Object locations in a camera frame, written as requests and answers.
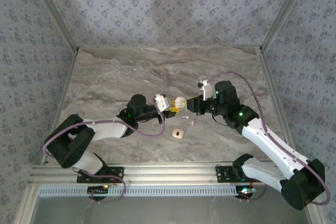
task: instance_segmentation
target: wire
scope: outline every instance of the wire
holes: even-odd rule
[[[73,171],[74,173],[79,174],[79,172],[75,171],[74,167],[72,167],[72,171]]]
[[[266,194],[266,191],[267,191],[267,185],[264,186],[264,190],[262,191],[262,193],[257,198],[254,198],[254,199],[250,199],[249,197],[247,197],[246,195],[244,195],[242,193],[238,193],[238,194],[240,196],[246,198],[246,201],[256,201],[256,200],[262,198]]]
[[[125,193],[126,193],[126,183],[125,181],[121,178],[121,177],[118,177],[118,176],[114,176],[114,175],[95,175],[95,174],[90,174],[88,173],[86,170],[81,170],[83,173],[85,173],[86,175],[90,176],[90,177],[93,177],[93,178],[112,178],[113,180],[117,179],[119,180],[124,188],[122,190],[122,193],[120,196],[118,196],[117,198],[115,199],[111,199],[111,200],[104,200],[104,201],[96,201],[94,198],[93,198],[93,195],[96,193],[97,189],[96,190],[93,190],[91,192],[91,195],[90,195],[90,199],[101,204],[101,203],[112,203],[112,202],[116,202],[118,200],[120,200],[122,197],[124,197]]]
[[[217,173],[217,167],[221,167],[222,165],[221,164],[217,164],[216,166],[215,166],[215,171],[216,171],[216,173]]]
[[[284,148],[281,144],[279,144],[275,139],[274,137],[268,132],[267,130],[267,126],[266,126],[266,121],[265,121],[265,116],[264,116],[264,113],[262,111],[262,108],[261,108],[261,105],[260,105],[260,102],[251,86],[251,84],[248,82],[248,80],[242,76],[240,73],[237,73],[237,72],[234,72],[234,71],[224,71],[224,72],[221,72],[219,74],[216,74],[214,75],[213,77],[211,77],[209,79],[209,83],[212,82],[214,79],[218,78],[219,76],[222,76],[223,74],[227,74],[227,73],[232,73],[232,74],[235,74],[237,76],[239,76],[240,78],[242,78],[246,84],[248,85],[248,87],[250,88],[250,91],[257,103],[257,106],[258,106],[258,109],[259,109],[259,112],[260,112],[260,119],[261,119],[261,122],[262,122],[262,126],[264,128],[264,131],[265,133],[267,134],[267,136],[269,137],[269,139],[278,147],[280,148],[283,152],[285,152],[288,156],[290,156],[291,158],[295,159],[299,164],[303,165],[307,170],[309,170],[316,178],[317,180],[321,183],[321,185],[324,187],[325,189],[325,193],[327,195],[327,198],[324,202],[314,202],[312,201],[311,203],[314,204],[314,205],[317,205],[317,206],[325,206],[327,205],[329,202],[330,202],[330,199],[331,199],[331,195],[330,195],[330,191],[329,191],[329,188],[328,186],[326,185],[326,183],[323,181],[323,179],[308,165],[306,164],[304,161],[302,161],[301,159],[297,158],[293,153],[291,153],[290,151],[288,151],[286,148]]]
[[[214,115],[214,114],[212,114],[212,119],[213,119],[216,123],[218,123],[218,124],[220,124],[220,125],[223,125],[223,126],[226,126],[226,127],[227,127],[226,124],[217,122],[217,120],[215,119],[215,115]]]
[[[76,124],[73,124],[69,127],[66,127],[64,130],[58,132],[56,135],[54,135],[52,138],[50,138],[44,145],[43,145],[43,153],[45,155],[47,155],[48,157],[53,157],[51,154],[49,154],[47,152],[47,147],[50,143],[52,143],[56,138],[58,138],[59,136],[63,135],[64,133],[68,132],[69,130],[73,129],[73,128],[76,128],[76,127],[79,127],[79,126],[82,126],[82,125],[87,125],[87,124],[100,124],[100,123],[120,123],[120,124],[123,124],[125,125],[126,127],[130,128],[131,130],[135,131],[135,132],[138,132],[142,135],[145,135],[145,136],[160,136],[163,134],[164,130],[165,130],[165,121],[164,121],[164,116],[162,114],[162,112],[160,111],[160,109],[158,108],[158,106],[156,105],[155,103],[155,98],[153,100],[153,103],[154,103],[154,106],[156,108],[156,110],[158,111],[160,117],[161,117],[161,120],[162,120],[162,129],[161,129],[161,132],[158,133],[158,134],[154,134],[154,135],[151,135],[151,134],[147,134],[147,133],[143,133],[135,128],[133,128],[132,126],[130,126],[129,124],[123,122],[123,121],[119,121],[119,120],[112,120],[112,119],[106,119],[106,120],[97,120],[97,121],[87,121],[87,122],[81,122],[81,123],[76,123]]]

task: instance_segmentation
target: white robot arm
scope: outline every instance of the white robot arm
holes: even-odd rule
[[[324,165],[318,159],[310,161],[292,149],[264,124],[253,109],[240,104],[236,89],[230,81],[215,84],[216,98],[209,97],[212,93],[209,86],[208,81],[198,84],[203,94],[187,99],[187,109],[197,115],[221,115],[227,126],[255,143],[275,164],[267,165],[244,154],[233,162],[237,177],[264,182],[280,191],[285,200],[299,210],[324,192],[321,183],[325,181]]]
[[[212,88],[207,80],[200,82],[198,87],[203,94],[187,99],[186,108],[197,115],[221,115],[229,127],[255,143],[275,164],[267,165],[251,155],[244,154],[233,162],[236,177],[242,181],[244,178],[253,178],[277,189],[290,205],[299,210],[324,192],[324,186],[307,169],[309,166],[309,169],[313,169],[324,181],[323,164],[318,159],[309,161],[267,126],[265,132],[265,125],[259,115],[250,107],[240,104],[231,82],[221,81],[215,84],[216,98],[213,98]],[[102,174],[106,164],[96,154],[86,151],[88,144],[107,137],[128,136],[137,130],[138,122],[158,119],[159,123],[162,123],[162,119],[176,114],[176,111],[170,109],[164,95],[157,95],[155,104],[156,106],[147,105],[145,97],[136,94],[116,118],[99,124],[91,121],[90,124],[84,125],[87,120],[72,115],[46,139],[44,147],[63,168],[76,167],[89,174]],[[163,118],[159,116],[157,109],[162,112]],[[75,138],[71,138],[67,133],[60,135],[53,142],[48,142],[60,131],[76,123],[82,126],[68,132],[76,135]]]

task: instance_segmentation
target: metal frame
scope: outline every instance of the metal frame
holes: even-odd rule
[[[123,187],[111,185],[106,191],[101,191],[99,196],[120,196]],[[40,198],[50,197],[85,197],[88,186],[41,186]],[[177,197],[177,196],[238,196],[235,185],[210,185],[210,186],[133,186],[126,188],[124,197]]]
[[[76,43],[68,30],[66,24],[64,23],[61,15],[59,14],[53,0],[42,0],[44,6],[47,8],[49,15],[54,21],[55,26],[58,28],[63,36],[65,43],[68,45],[69,49],[74,53],[78,51]]]
[[[280,94],[278,92],[278,89],[276,87],[276,83],[274,80],[274,77],[271,73],[271,67],[269,65],[268,59],[266,57],[266,54],[264,52],[261,52],[259,54],[259,59],[260,59],[260,63],[261,63],[261,68],[262,71],[265,75],[265,80],[266,80],[266,84],[268,87],[268,91],[272,100],[272,104],[276,110],[276,116],[278,119],[278,122],[280,124],[280,130],[283,136],[283,139],[287,142],[287,144],[289,144],[294,150],[296,150],[296,146],[295,146],[295,142],[294,142],[294,138],[292,135],[292,132],[290,130],[289,127],[289,123],[288,120],[285,116],[285,111],[283,110],[283,106],[281,103],[281,99],[280,99]],[[323,197],[319,196],[317,198],[318,202],[322,202]],[[320,224],[327,224],[327,218],[326,218],[326,213],[324,212],[322,207],[318,207],[316,205],[313,204],[309,204],[306,207],[310,219],[312,221],[312,223],[320,223]]]
[[[69,82],[70,82],[70,78],[71,78],[71,75],[72,75],[72,71],[74,69],[75,62],[76,62],[76,59],[77,59],[77,54],[78,54],[78,51],[75,53],[75,55],[74,55],[74,57],[72,59],[71,66],[70,66],[70,69],[69,69],[69,72],[68,72],[68,75],[67,75],[67,79],[65,81],[65,85],[64,85],[64,88],[63,88],[62,95],[61,95],[61,99],[60,99],[60,101],[58,103],[58,108],[57,108],[57,111],[56,111],[56,116],[55,116],[55,118],[53,120],[53,123],[51,125],[51,131],[50,131],[50,133],[53,130],[55,130],[56,127],[57,127],[58,120],[59,120],[59,117],[60,117],[60,114],[61,114],[61,111],[62,111],[62,108],[63,108],[65,96],[67,94],[67,90],[68,90],[68,87],[69,87]],[[40,163],[43,164],[43,165],[45,165],[46,162],[47,162],[47,156],[45,154],[43,154]]]
[[[262,41],[261,47],[263,51],[267,52],[268,48],[276,38],[280,28],[282,27],[283,23],[285,22],[287,16],[289,15],[290,10],[292,9],[293,5],[295,4],[296,0],[284,0],[280,10],[277,13],[277,16],[273,20],[270,28],[268,29],[264,40]]]
[[[215,166],[230,166],[232,162],[176,162],[176,163],[130,163],[113,164],[123,166],[124,180],[131,186],[217,186],[249,185],[250,183],[218,183]],[[63,169],[58,165],[33,166],[28,186],[17,214],[16,224],[29,224],[41,188],[49,186],[67,186],[81,188],[77,184],[77,174],[72,169]]]

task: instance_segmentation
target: floral wallpaper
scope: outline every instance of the floral wallpaper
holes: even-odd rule
[[[74,55],[40,0],[0,6],[0,223],[12,223]]]
[[[298,0],[266,52],[298,150],[325,163],[336,223],[336,0]]]
[[[53,0],[78,47],[260,45],[283,0]]]

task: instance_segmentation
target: marble table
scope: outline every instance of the marble table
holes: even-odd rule
[[[257,47],[80,49],[59,123],[73,113],[85,119],[113,118],[137,93],[143,94],[148,103],[157,93],[171,99],[192,97],[200,94],[199,80],[232,70],[250,81],[267,124],[280,135],[258,58]],[[256,102],[243,80],[232,74],[217,79],[221,80],[230,80],[241,103],[257,111]],[[182,139],[172,136],[175,128],[184,131]],[[160,132],[161,126],[152,127],[150,121],[140,123],[139,130],[155,134]],[[187,109],[166,120],[166,130],[160,137],[133,133],[125,138],[96,141],[89,149],[107,163],[233,161],[244,153],[267,159],[252,142],[217,124],[211,115],[196,116]]]

